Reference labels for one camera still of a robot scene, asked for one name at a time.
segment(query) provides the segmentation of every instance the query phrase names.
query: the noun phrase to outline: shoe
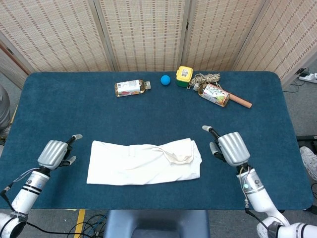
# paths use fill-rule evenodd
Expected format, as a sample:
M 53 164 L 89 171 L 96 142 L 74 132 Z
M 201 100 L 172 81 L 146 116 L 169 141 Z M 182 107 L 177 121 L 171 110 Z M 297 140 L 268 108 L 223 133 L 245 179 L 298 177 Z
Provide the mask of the shoe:
M 314 180 L 317 180 L 317 155 L 306 146 L 302 146 L 299 150 L 307 172 Z

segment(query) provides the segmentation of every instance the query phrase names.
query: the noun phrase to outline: plastic bottle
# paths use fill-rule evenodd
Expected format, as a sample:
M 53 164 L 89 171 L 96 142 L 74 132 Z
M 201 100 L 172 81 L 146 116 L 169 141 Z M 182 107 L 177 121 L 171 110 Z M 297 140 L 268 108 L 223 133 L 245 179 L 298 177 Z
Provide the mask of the plastic bottle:
M 114 93 L 117 97 L 141 94 L 144 93 L 145 90 L 149 89 L 151 89 L 150 82 L 144 82 L 141 79 L 120 82 L 114 85 Z
M 198 92 L 199 96 L 222 107 L 226 106 L 230 98 L 230 94 L 208 83 L 202 85 L 196 83 L 194 90 Z

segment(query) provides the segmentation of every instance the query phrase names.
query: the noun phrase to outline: white towel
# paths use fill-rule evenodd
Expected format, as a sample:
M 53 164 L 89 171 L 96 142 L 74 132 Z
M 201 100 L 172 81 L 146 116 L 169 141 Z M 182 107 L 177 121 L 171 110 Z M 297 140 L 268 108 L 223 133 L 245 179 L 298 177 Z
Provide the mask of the white towel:
M 200 177 L 201 155 L 190 138 L 165 145 L 115 145 L 93 141 L 87 183 L 153 184 Z

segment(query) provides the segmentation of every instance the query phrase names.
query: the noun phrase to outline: robotic arm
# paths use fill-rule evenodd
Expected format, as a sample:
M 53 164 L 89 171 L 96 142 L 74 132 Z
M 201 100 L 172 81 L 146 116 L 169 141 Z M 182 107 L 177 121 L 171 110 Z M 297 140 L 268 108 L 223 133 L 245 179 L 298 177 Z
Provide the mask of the robotic arm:
M 80 134 L 73 135 L 67 142 L 50 140 L 38 158 L 40 167 L 23 173 L 0 193 L 11 208 L 10 215 L 0 213 L 0 238 L 16 238 L 20 235 L 33 204 L 50 179 L 50 171 L 58 167 L 70 166 L 75 161 L 76 156 L 67 159 L 72 150 L 71 144 L 82 137 Z M 10 204 L 6 192 L 30 172 L 31 175 Z
M 210 143 L 212 154 L 237 168 L 237 178 L 245 195 L 246 213 L 259 220 L 257 232 L 261 238 L 315 238 L 317 227 L 295 223 L 290 225 L 277 210 L 264 188 L 257 172 L 248 164 L 250 153 L 238 132 L 220 136 L 211 126 L 203 126 L 215 141 Z M 249 202 L 257 212 L 265 212 L 267 218 L 261 221 L 249 211 Z

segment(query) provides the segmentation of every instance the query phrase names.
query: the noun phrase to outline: blue ball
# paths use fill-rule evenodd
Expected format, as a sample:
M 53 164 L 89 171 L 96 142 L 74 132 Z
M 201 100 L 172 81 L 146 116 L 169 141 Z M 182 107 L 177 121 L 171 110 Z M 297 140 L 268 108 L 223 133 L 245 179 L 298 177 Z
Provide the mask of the blue ball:
M 168 85 L 170 83 L 170 77 L 168 75 L 163 75 L 160 78 L 160 82 L 161 82 L 161 84 L 166 86 L 166 85 Z

